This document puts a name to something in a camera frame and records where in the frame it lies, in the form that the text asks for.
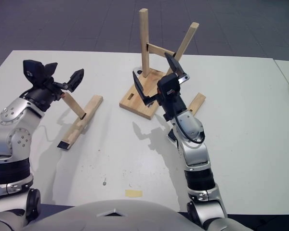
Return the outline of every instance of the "wooden plank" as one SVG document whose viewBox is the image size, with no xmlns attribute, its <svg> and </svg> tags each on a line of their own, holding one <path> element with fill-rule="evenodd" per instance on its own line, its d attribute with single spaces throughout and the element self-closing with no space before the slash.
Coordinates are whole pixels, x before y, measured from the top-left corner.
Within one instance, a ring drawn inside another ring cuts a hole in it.
<svg viewBox="0 0 289 231">
<path fill-rule="evenodd" d="M 77 118 L 73 125 L 69 128 L 69 130 L 66 132 L 64 137 L 62 138 L 61 142 L 58 144 L 59 148 L 63 149 L 70 149 L 71 146 L 75 143 L 78 136 L 81 134 L 81 132 L 84 130 L 88 122 L 93 117 L 95 111 L 99 107 L 99 105 L 102 103 L 103 97 L 100 95 L 94 95 L 90 101 L 87 103 L 87 105 L 84 108 L 84 111 L 86 112 L 86 115 L 83 119 Z"/>
<path fill-rule="evenodd" d="M 174 58 L 175 58 L 177 61 L 179 61 L 179 60 L 181 59 L 181 57 L 182 57 L 182 55 L 184 54 L 186 48 L 188 47 L 190 41 L 192 40 L 192 38 L 193 38 L 193 36 L 194 36 L 194 34 L 195 34 L 198 26 L 199 26 L 199 24 L 198 24 L 198 23 L 195 23 L 195 22 L 193 22 L 193 23 L 190 25 L 190 27 L 189 27 L 187 33 L 185 34 L 185 37 L 184 37 L 184 39 L 183 39 L 183 41 L 182 41 L 182 43 L 181 43 L 178 51 L 177 51 L 176 54 L 175 54 L 175 57 L 174 57 Z M 166 74 L 169 75 L 171 72 L 172 72 L 172 70 L 169 68 Z"/>
<path fill-rule="evenodd" d="M 157 93 L 157 83 L 163 76 L 165 76 L 165 73 L 151 68 L 147 77 L 144 77 L 141 73 L 139 81 L 144 88 L 144 94 L 148 96 L 155 95 Z M 129 91 L 124 95 L 119 105 L 120 107 L 147 119 L 152 119 L 158 108 L 158 103 L 156 101 L 150 107 L 145 106 L 134 85 L 132 85 Z"/>
<path fill-rule="evenodd" d="M 198 93 L 196 95 L 196 97 L 193 99 L 193 101 L 190 103 L 190 105 L 188 106 L 188 109 L 191 111 L 193 116 L 196 114 L 198 109 L 201 107 L 201 105 L 203 104 L 205 99 L 206 99 L 206 97 L 203 94 Z"/>
<path fill-rule="evenodd" d="M 84 116 L 86 115 L 85 111 L 79 106 L 79 104 L 68 92 L 64 92 L 61 97 L 63 101 L 66 102 L 66 104 L 78 115 L 80 119 L 84 118 Z"/>
<path fill-rule="evenodd" d="M 148 51 L 150 53 L 154 53 L 154 54 L 157 54 L 157 55 L 162 56 L 162 57 L 165 57 L 165 52 L 172 55 L 172 56 L 175 54 L 175 52 L 173 52 L 173 51 L 170 51 L 170 50 L 167 50 L 165 48 L 153 45 L 151 43 L 148 43 L 147 45 L 148 45 Z"/>
<path fill-rule="evenodd" d="M 149 51 L 146 45 L 149 43 L 149 17 L 148 9 L 143 8 L 139 11 L 139 22 L 140 22 L 140 43 L 141 43 L 141 59 L 143 76 L 146 77 L 149 74 Z"/>
</svg>

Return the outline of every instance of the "wooden stick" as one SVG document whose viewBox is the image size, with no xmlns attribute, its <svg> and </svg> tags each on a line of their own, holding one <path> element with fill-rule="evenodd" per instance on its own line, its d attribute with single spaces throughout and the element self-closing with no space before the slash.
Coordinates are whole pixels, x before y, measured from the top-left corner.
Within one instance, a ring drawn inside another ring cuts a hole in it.
<svg viewBox="0 0 289 231">
<path fill-rule="evenodd" d="M 66 104 L 78 115 L 80 119 L 84 118 L 84 116 L 86 115 L 85 111 L 79 106 L 79 104 L 68 92 L 64 92 L 61 97 L 63 101 L 66 102 Z"/>
<path fill-rule="evenodd" d="M 183 41 L 182 41 L 182 43 L 181 43 L 178 51 L 177 51 L 176 54 L 175 54 L 175 57 L 174 57 L 174 58 L 175 58 L 177 61 L 179 61 L 179 60 L 181 59 L 181 57 L 182 57 L 182 55 L 184 54 L 186 48 L 188 47 L 190 41 L 192 40 L 192 38 L 193 38 L 193 36 L 194 36 L 194 34 L 195 34 L 198 26 L 199 26 L 199 24 L 198 24 L 198 23 L 195 23 L 195 22 L 193 22 L 193 23 L 190 25 L 190 27 L 189 27 L 189 29 L 188 29 L 188 31 L 187 31 L 184 39 L 183 39 Z M 169 68 L 168 71 L 167 71 L 167 73 L 166 73 L 166 75 L 169 75 L 171 72 L 172 72 L 172 70 Z"/>
<path fill-rule="evenodd" d="M 198 109 L 201 107 L 201 105 L 203 104 L 205 99 L 206 99 L 206 97 L 203 94 L 198 93 L 196 95 L 196 97 L 193 99 L 193 101 L 190 103 L 190 105 L 188 106 L 188 109 L 191 111 L 193 116 L 196 114 Z"/>
<path fill-rule="evenodd" d="M 162 56 L 162 57 L 165 57 L 165 52 L 172 55 L 172 56 L 175 54 L 175 52 L 173 52 L 173 51 L 170 51 L 170 50 L 167 50 L 165 48 L 153 45 L 151 43 L 148 43 L 148 51 L 150 53 L 154 53 L 154 54 L 157 54 L 157 55 Z"/>
<path fill-rule="evenodd" d="M 147 50 L 147 44 L 149 43 L 149 16 L 148 9 L 143 8 L 139 11 L 140 22 L 140 42 L 141 42 L 141 59 L 143 65 L 143 76 L 146 77 L 149 74 L 149 51 Z"/>
<path fill-rule="evenodd" d="M 61 142 L 58 144 L 59 148 L 70 149 L 73 143 L 77 140 L 78 136 L 84 130 L 88 122 L 93 117 L 95 111 L 102 103 L 103 97 L 100 95 L 94 95 L 88 104 L 85 106 L 84 111 L 87 113 L 83 119 L 77 118 L 73 125 L 66 132 Z"/>
</svg>

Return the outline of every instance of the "black cable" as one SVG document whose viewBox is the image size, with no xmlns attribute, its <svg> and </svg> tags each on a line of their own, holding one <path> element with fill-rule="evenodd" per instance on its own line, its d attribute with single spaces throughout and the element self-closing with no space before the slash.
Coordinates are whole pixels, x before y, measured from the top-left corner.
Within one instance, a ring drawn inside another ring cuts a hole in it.
<svg viewBox="0 0 289 231">
<path fill-rule="evenodd" d="M 179 129 L 182 131 L 183 135 L 185 135 L 185 137 L 186 137 L 188 140 L 190 140 L 191 142 L 193 142 L 193 143 L 197 143 L 197 144 L 203 143 L 203 141 L 204 141 L 204 139 L 205 139 L 205 137 L 206 137 L 205 134 L 204 134 L 204 131 L 201 132 L 202 135 L 203 135 L 201 141 L 195 141 L 195 140 L 193 140 L 192 138 L 190 138 L 189 135 L 183 130 L 181 124 L 179 123 L 178 116 L 177 116 L 177 113 L 176 113 L 175 108 L 174 108 L 174 103 L 172 104 L 172 108 L 173 108 L 173 114 L 174 114 L 175 121 L 177 122 L 178 127 L 179 127 Z"/>
</svg>

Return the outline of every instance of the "wooden base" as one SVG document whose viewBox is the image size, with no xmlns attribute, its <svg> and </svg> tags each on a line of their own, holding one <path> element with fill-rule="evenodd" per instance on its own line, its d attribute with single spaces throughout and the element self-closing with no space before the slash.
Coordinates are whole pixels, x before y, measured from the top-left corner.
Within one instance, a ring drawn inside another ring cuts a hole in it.
<svg viewBox="0 0 289 231">
<path fill-rule="evenodd" d="M 144 94 L 148 96 L 155 95 L 157 93 L 157 83 L 163 76 L 165 76 L 164 72 L 152 68 L 150 68 L 149 74 L 146 77 L 140 74 L 139 81 L 144 88 Z M 147 119 L 152 119 L 158 109 L 158 103 L 156 101 L 149 107 L 145 106 L 134 85 L 132 85 L 124 95 L 119 105 Z"/>
<path fill-rule="evenodd" d="M 78 136 L 81 134 L 81 132 L 84 130 L 88 122 L 93 117 L 95 111 L 99 107 L 99 105 L 102 103 L 103 97 L 100 95 L 94 95 L 91 100 L 88 102 L 88 104 L 85 106 L 84 111 L 86 113 L 85 117 L 83 119 L 80 119 L 79 117 L 75 120 L 73 125 L 70 127 L 70 129 L 66 132 L 64 137 L 62 138 L 61 142 L 58 144 L 58 148 L 62 149 L 70 149 L 71 146 L 75 143 Z"/>
</svg>

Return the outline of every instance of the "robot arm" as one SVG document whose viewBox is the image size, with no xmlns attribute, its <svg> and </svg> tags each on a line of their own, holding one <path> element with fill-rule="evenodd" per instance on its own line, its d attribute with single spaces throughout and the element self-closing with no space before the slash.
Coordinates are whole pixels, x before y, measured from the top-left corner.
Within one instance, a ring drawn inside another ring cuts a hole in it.
<svg viewBox="0 0 289 231">
<path fill-rule="evenodd" d="M 171 55 L 165 53 L 165 56 L 173 73 L 157 83 L 158 93 L 152 97 L 145 96 L 140 81 L 133 73 L 135 87 L 146 105 L 157 100 L 165 111 L 164 118 L 173 125 L 172 137 L 177 141 L 179 154 L 183 156 L 187 192 L 191 199 L 187 203 L 187 211 L 193 222 L 207 230 L 218 219 L 214 224 L 220 224 L 224 229 L 224 224 L 231 222 L 228 222 L 218 185 L 213 178 L 203 126 L 187 110 L 180 96 L 180 84 L 187 81 L 189 76 Z"/>
<path fill-rule="evenodd" d="M 32 134 L 51 103 L 61 99 L 61 90 L 73 92 L 84 74 L 83 69 L 76 71 L 68 83 L 61 84 L 52 77 L 57 63 L 43 66 L 25 60 L 23 64 L 24 74 L 33 87 L 0 113 L 0 226 L 20 228 L 40 213 L 40 192 L 30 188 Z"/>
</svg>

